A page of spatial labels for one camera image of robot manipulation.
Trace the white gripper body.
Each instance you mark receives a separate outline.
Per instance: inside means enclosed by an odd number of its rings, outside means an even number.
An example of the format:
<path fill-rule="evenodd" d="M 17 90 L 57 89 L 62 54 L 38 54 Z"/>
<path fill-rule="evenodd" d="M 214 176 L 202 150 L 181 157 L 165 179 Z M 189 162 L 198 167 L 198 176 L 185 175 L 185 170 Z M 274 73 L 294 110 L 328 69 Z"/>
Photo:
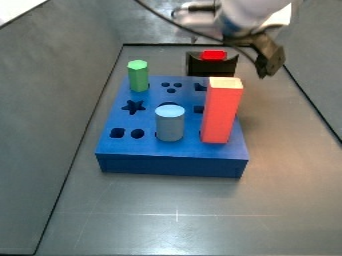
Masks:
<path fill-rule="evenodd" d="M 305 0 L 192 0 L 171 12 L 173 21 L 212 37 L 244 37 L 288 26 Z"/>

